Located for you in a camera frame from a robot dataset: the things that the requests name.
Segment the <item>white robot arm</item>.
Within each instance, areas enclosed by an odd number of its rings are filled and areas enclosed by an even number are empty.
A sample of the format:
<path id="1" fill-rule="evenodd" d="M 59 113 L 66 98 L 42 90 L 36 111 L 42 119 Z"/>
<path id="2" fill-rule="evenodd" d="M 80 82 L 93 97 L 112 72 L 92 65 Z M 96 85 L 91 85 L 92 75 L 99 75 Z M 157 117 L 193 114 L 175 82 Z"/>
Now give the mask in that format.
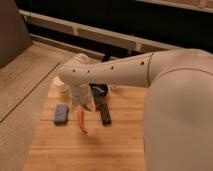
<path id="1" fill-rule="evenodd" d="M 59 70 L 75 104 L 89 85 L 146 87 L 146 171 L 213 171 L 213 54 L 200 49 L 151 52 L 90 64 L 78 54 Z"/>

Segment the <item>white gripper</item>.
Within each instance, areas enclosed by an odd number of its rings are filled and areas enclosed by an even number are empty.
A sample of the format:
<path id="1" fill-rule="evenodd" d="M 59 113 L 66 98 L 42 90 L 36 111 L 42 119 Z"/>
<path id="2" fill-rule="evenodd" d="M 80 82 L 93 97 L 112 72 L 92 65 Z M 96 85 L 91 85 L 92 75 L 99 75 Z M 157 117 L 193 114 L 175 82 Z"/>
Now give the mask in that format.
<path id="1" fill-rule="evenodd" d="M 87 94 L 85 96 L 79 96 L 79 97 L 72 96 L 71 104 L 74 109 L 76 109 L 78 106 L 82 106 L 83 108 L 89 111 L 95 110 L 95 103 L 91 94 Z"/>

